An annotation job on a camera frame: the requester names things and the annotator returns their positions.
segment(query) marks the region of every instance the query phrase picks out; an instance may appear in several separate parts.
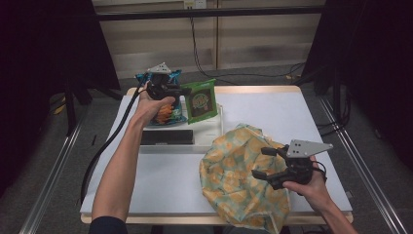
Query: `cloth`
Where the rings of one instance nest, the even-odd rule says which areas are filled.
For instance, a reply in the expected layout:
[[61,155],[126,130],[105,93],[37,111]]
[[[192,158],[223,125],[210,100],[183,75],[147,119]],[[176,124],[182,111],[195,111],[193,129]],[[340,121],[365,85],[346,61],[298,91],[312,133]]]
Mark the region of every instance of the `cloth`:
[[201,185],[219,216],[232,225],[280,233],[289,213],[288,193],[254,178],[251,170],[271,175],[284,171],[286,165],[280,156],[263,155],[262,147],[283,145],[245,124],[220,136],[201,161]]
[[117,217],[100,216],[92,221],[89,234],[128,234],[128,229]]

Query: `skin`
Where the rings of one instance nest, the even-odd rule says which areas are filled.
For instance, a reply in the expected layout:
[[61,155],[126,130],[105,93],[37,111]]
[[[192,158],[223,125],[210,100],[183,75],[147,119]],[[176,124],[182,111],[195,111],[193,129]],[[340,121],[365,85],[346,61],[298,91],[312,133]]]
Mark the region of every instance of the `skin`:
[[151,99],[146,92],[139,97],[118,148],[110,159],[94,197],[92,219],[113,216],[126,221],[134,187],[139,145],[143,128],[162,106],[172,104],[174,97]]
[[[310,159],[316,161],[315,156],[311,156]],[[303,185],[293,181],[286,181],[282,185],[291,191],[302,194],[313,210],[321,214],[333,233],[357,233],[331,199],[320,172],[314,171],[313,178],[308,184]]]
[[[139,97],[139,104],[131,117],[118,148],[110,159],[94,197],[92,219],[113,216],[126,221],[136,176],[139,145],[143,128],[158,113],[162,106],[172,104],[174,97],[162,100],[151,99],[146,92]],[[321,173],[313,172],[306,185],[287,181],[283,186],[303,194],[311,207],[321,213],[333,233],[357,233],[335,203],[331,200]]]

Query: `white wall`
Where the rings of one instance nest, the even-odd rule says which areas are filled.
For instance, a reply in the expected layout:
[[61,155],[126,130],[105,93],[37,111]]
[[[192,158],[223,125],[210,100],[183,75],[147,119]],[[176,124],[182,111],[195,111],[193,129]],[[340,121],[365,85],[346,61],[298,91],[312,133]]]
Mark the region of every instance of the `white wall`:
[[[181,10],[183,1],[94,0],[97,13]],[[255,8],[323,5],[321,0],[208,0],[208,8]],[[304,61],[319,15],[194,19],[198,54],[204,70],[292,64]],[[161,62],[172,69],[194,71],[189,19],[142,19],[101,23],[119,78]]]

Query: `white tabletop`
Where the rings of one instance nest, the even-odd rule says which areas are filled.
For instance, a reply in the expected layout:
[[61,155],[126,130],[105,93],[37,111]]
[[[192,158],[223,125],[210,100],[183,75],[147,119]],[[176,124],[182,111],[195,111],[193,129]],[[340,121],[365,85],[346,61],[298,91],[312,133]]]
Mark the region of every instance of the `white tabletop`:
[[[282,144],[289,144],[294,138],[322,142],[308,106],[297,87],[216,87],[215,90],[216,101],[223,107],[224,133],[235,129],[240,123],[245,123],[262,129],[264,135]],[[111,134],[117,128],[130,100],[131,96],[124,96]],[[102,153],[96,165],[81,208],[82,220],[85,222],[90,222],[98,183],[124,130],[125,128]],[[199,152],[139,153],[130,218],[127,221],[173,223],[174,218],[185,216],[191,223],[187,218],[198,216],[202,217],[203,221],[197,220],[195,223],[224,223],[216,216],[216,212],[202,194],[199,165],[204,155],[205,153]],[[323,152],[317,155],[317,160],[327,168],[326,185],[333,201],[348,219],[352,219],[352,207],[328,154]],[[292,221],[295,216],[301,215],[314,219],[309,214],[315,214],[304,197],[290,193],[290,201],[291,215],[287,218],[287,223],[322,223],[319,217],[312,221]]]

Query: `plastic bag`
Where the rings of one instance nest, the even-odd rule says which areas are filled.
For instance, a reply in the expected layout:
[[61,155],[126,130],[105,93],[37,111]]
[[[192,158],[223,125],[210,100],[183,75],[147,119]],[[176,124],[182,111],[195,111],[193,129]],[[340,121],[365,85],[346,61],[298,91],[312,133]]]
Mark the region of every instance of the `plastic bag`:
[[181,88],[191,89],[191,94],[185,96],[188,110],[188,124],[212,118],[218,114],[215,101],[215,79],[204,82],[194,82],[181,85]]

